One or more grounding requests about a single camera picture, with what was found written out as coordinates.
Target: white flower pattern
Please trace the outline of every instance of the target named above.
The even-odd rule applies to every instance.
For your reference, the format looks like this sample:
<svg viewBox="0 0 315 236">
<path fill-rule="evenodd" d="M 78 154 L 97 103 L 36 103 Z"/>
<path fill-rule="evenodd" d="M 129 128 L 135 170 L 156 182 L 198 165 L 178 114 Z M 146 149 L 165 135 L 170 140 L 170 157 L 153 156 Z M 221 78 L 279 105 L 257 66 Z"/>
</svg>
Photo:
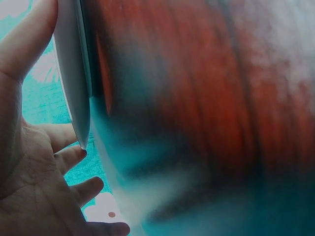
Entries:
<svg viewBox="0 0 315 236">
<path fill-rule="evenodd" d="M 44 53 L 31 70 L 32 77 L 40 83 L 58 82 L 59 75 L 54 51 Z"/>
</svg>

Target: skin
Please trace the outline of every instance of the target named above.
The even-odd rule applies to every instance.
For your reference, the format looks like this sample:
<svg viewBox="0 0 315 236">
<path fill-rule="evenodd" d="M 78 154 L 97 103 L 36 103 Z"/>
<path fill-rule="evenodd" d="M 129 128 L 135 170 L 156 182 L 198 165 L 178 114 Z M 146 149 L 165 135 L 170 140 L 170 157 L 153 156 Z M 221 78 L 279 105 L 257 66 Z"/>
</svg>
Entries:
<svg viewBox="0 0 315 236">
<path fill-rule="evenodd" d="M 71 124 L 27 123 L 24 77 L 49 43 L 58 0 L 42 0 L 0 43 L 0 235 L 122 236 L 124 223 L 86 222 L 80 210 L 103 188 L 94 177 L 68 186 L 64 174 L 86 151 Z"/>
</svg>

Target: teal fabric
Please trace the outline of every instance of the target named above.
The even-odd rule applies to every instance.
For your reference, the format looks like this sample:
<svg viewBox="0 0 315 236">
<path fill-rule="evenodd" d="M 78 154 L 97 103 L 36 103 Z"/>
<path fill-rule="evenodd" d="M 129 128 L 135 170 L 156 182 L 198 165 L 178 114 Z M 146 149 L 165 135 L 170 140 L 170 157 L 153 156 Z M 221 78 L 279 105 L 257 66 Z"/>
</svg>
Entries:
<svg viewBox="0 0 315 236">
<path fill-rule="evenodd" d="M 24 9 L 20 9 L 21 12 L 18 12 L 19 9 L 17 7 L 15 12 L 10 15 L 10 10 L 12 9 L 8 6 L 8 2 L 15 6 L 23 4 Z M 33 0 L 0 0 L 0 39 L 3 39 L 25 17 L 33 4 Z M 57 73 L 52 42 L 50 42 L 43 56 L 25 78 L 23 85 L 23 114 L 25 119 L 33 124 L 71 122 Z M 74 185 L 91 177 L 99 176 L 104 181 L 102 192 L 111 192 L 101 167 L 100 158 L 95 149 L 92 134 L 90 134 L 87 151 L 88 156 L 86 159 L 66 174 L 65 179 L 67 183 Z M 94 205 L 94 200 L 85 207 L 89 205 Z"/>
</svg>

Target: red wooden surface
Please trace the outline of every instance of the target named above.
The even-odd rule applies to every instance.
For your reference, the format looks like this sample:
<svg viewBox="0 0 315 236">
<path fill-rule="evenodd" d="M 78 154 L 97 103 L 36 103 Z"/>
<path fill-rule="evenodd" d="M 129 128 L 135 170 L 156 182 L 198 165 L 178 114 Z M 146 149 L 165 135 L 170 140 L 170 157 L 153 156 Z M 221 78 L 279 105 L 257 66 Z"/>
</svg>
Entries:
<svg viewBox="0 0 315 236">
<path fill-rule="evenodd" d="M 107 112 L 146 111 L 242 176 L 314 165 L 311 0 L 91 0 Z"/>
</svg>

